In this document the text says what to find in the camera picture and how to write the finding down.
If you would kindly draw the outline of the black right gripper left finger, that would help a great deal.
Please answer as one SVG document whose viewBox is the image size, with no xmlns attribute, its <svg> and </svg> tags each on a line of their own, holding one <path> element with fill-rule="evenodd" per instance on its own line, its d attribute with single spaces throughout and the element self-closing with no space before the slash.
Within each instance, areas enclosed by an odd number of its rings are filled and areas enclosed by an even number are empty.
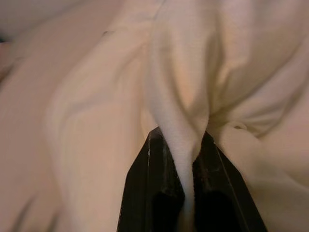
<svg viewBox="0 0 309 232">
<path fill-rule="evenodd" d="M 126 175 L 119 232 L 174 232 L 185 199 L 159 127 L 149 132 Z"/>
</svg>

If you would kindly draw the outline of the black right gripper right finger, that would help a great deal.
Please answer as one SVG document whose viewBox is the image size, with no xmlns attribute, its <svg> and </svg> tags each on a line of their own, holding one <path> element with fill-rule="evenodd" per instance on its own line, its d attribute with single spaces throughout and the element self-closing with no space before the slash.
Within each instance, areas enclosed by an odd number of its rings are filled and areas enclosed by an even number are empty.
<svg viewBox="0 0 309 232">
<path fill-rule="evenodd" d="M 193 178 L 196 231 L 267 231 L 240 172 L 208 133 L 193 163 Z"/>
</svg>

